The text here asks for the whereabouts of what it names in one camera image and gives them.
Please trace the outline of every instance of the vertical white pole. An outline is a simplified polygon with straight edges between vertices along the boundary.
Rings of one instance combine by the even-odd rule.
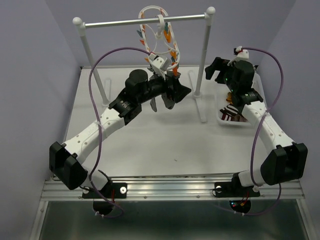
[[[83,48],[84,48],[85,53],[86,53],[86,56],[87,56],[87,58],[89,60],[89,63],[91,65],[91,67],[92,67],[95,64],[95,61],[94,61],[94,57],[92,56],[92,53],[91,53],[91,50],[90,50],[90,47],[89,47],[89,43],[88,43],[88,40],[87,40],[87,37],[86,37],[86,26],[85,26],[85,23],[81,20],[80,17],[75,17],[72,20],[72,22],[73,22],[73,24],[76,26],[76,28],[78,30],[78,33],[79,33],[79,36],[81,38],[81,42],[82,42]],[[95,82],[96,82],[96,84],[98,86],[98,89],[99,89],[101,97],[102,97],[102,104],[104,106],[107,106],[108,103],[109,103],[109,100],[107,98],[104,86],[103,86],[103,84],[101,82],[100,75],[99,75],[97,69],[93,70],[93,76],[94,76]]]
[[[205,33],[204,33],[202,52],[201,52],[201,60],[200,60],[200,65],[199,65],[198,77],[196,80],[196,87],[195,87],[195,91],[193,93],[193,96],[195,98],[201,97],[200,87],[201,87],[202,77],[204,74],[207,49],[208,49],[208,42],[209,42],[209,37],[210,37],[210,30],[211,30],[211,25],[213,23],[215,12],[216,12],[216,9],[213,6],[208,7],[208,9],[206,10],[206,16],[205,16],[206,24],[205,24]]]

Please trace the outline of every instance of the cable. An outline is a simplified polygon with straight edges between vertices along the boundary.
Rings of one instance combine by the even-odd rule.
[[[264,115],[262,116],[259,124],[258,124],[258,127],[256,129],[256,132],[255,132],[255,135],[254,135],[254,139],[253,139],[253,144],[252,144],[252,149],[251,149],[251,159],[250,159],[250,176],[251,176],[251,180],[253,182],[254,185],[258,186],[258,184],[256,183],[255,179],[254,179],[254,157],[255,157],[255,149],[256,149],[256,145],[257,145],[257,141],[258,141],[258,136],[259,136],[259,132],[262,128],[262,125],[263,125],[263,122],[267,116],[267,114],[271,111],[271,109],[276,105],[276,103],[278,102],[279,98],[280,98],[280,95],[281,95],[281,92],[283,90],[283,87],[284,87],[284,71],[281,67],[281,64],[279,62],[279,60],[270,52],[268,51],[265,51],[263,49],[259,49],[259,48],[255,48],[255,47],[243,47],[242,50],[252,50],[252,51],[257,51],[257,52],[261,52],[261,53],[264,53],[264,54],[267,54],[269,55],[270,57],[272,57],[274,59],[274,61],[276,62],[276,64],[278,65],[279,67],[279,70],[280,70],[280,77],[281,77],[281,82],[280,82],[280,88],[279,88],[279,91],[278,91],[278,94],[276,96],[276,98],[274,99],[273,103],[266,109]],[[257,212],[257,213],[246,213],[245,215],[246,216],[259,216],[259,215],[262,215],[262,214],[265,214],[265,213],[268,213],[270,212],[271,210],[273,210],[280,202],[280,197],[281,197],[281,192],[282,192],[282,187],[281,187],[281,184],[279,183],[279,194],[278,194],[278,197],[277,199],[275,200],[274,204],[267,208],[266,210],[262,211],[262,212]],[[226,209],[226,208],[223,208],[223,207],[220,207],[220,206],[217,206],[217,208],[219,209],[222,209],[222,210],[225,210],[225,211],[228,211],[228,212],[233,212],[232,210],[229,210],[229,209]]]
[[[95,99],[94,99],[94,96],[93,96],[93,93],[92,93],[92,86],[91,86],[91,80],[92,80],[92,74],[96,68],[96,66],[98,65],[98,63],[100,63],[100,61],[102,59],[104,59],[106,56],[112,54],[112,53],[115,53],[115,52],[118,52],[118,51],[122,51],[122,50],[135,50],[135,51],[139,51],[139,52],[142,52],[142,53],[145,53],[145,54],[150,54],[149,52],[147,52],[146,50],[143,50],[143,49],[140,49],[140,48],[135,48],[135,47],[121,47],[121,48],[117,48],[117,49],[114,49],[112,51],[109,51],[107,53],[105,53],[104,55],[102,55],[95,63],[94,65],[92,66],[91,68],[91,71],[90,71],[90,74],[89,74],[89,80],[88,80],[88,85],[89,85],[89,94],[90,94],[90,99],[91,99],[91,102],[92,102],[92,106],[93,106],[93,110],[94,110],[94,113],[95,113],[95,117],[96,117],[96,120],[101,124],[101,121],[100,121],[100,117],[99,117],[99,113],[98,113],[98,109],[97,109],[97,105],[96,105],[96,102],[95,102]],[[98,144],[98,154],[97,154],[97,157],[96,157],[96,161],[95,161],[95,164],[93,166],[93,169],[92,171],[90,172],[89,174],[89,181],[93,187],[93,190],[96,192],[96,194],[98,194],[103,200],[105,200],[107,203],[109,203],[110,205],[118,208],[119,210],[121,210],[121,213],[116,215],[116,216],[104,216],[104,215],[101,215],[100,213],[98,212],[95,212],[96,215],[99,215],[103,218],[108,218],[108,219],[114,219],[114,218],[118,218],[120,216],[122,216],[124,214],[124,209],[122,207],[120,207],[119,205],[117,205],[116,203],[108,200],[105,196],[103,196],[99,190],[96,188],[94,182],[92,181],[92,175],[94,173],[94,171],[96,170],[96,168],[98,167],[98,164],[99,164],[99,161],[100,161],[100,157],[101,157],[101,150],[102,150],[102,128],[101,128],[101,125],[98,124],[98,131],[99,131],[99,144]]]

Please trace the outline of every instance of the robotic arm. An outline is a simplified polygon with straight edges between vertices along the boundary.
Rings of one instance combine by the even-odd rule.
[[[91,169],[85,169],[82,164],[99,144],[98,124],[101,124],[103,141],[130,123],[142,111],[142,103],[151,100],[151,107],[156,112],[155,97],[161,95],[165,106],[171,110],[191,92],[190,88],[180,84],[179,77],[172,72],[164,73],[169,63],[167,58],[155,55],[151,58],[153,76],[150,80],[144,70],[133,70],[125,81],[125,88],[100,115],[101,123],[95,121],[63,144],[55,142],[51,145],[49,168],[70,190],[79,186],[92,186],[89,181]],[[106,189],[111,183],[108,176],[101,171],[93,173],[92,181],[98,190]]]
[[[236,57],[229,61],[216,57],[213,63],[206,67],[206,79],[210,80],[215,71],[220,71],[216,82],[226,84],[232,94],[232,103],[249,123],[257,128],[262,117],[264,121],[260,129],[260,138],[269,153],[261,166],[253,169],[253,178],[261,186],[275,185],[303,176],[308,149],[303,143],[295,143],[279,127],[270,113],[263,98],[252,88],[254,67],[248,62],[249,53],[241,47],[234,49]],[[241,197],[250,192],[251,197],[260,194],[253,191],[254,182],[250,170],[233,175],[231,182],[216,184],[217,198]]]

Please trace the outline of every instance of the horizontal metal bar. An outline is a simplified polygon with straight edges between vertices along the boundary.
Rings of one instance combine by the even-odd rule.
[[[189,177],[113,177],[116,182],[126,182],[127,198],[123,201],[221,201],[237,198],[216,198],[212,194],[214,183],[230,181],[231,174],[217,176]],[[43,187],[42,201],[92,201],[82,199],[82,190],[70,191],[61,181],[46,181]],[[276,199],[279,193],[277,185],[260,188],[261,197],[257,200]],[[281,199],[303,199],[303,191],[298,180],[282,184]]]
[[[185,20],[200,20],[205,19],[206,15],[187,15],[187,16],[165,16],[163,17],[165,22],[174,22],[174,21],[185,21]],[[101,28],[101,27],[111,27],[111,26],[123,26],[123,25],[134,25],[134,24],[153,24],[159,23],[158,17],[153,18],[139,18],[133,20],[121,20],[121,21],[108,21],[108,22],[95,22],[95,23],[85,23],[86,29],[91,28]]]

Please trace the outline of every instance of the white plastic hook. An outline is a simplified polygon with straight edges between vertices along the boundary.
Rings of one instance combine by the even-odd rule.
[[[160,39],[162,37],[161,33],[163,32],[163,30],[165,30],[166,23],[165,23],[164,16],[162,14],[157,15],[157,17],[159,18],[160,23],[157,25],[158,31],[155,36],[157,39]]]

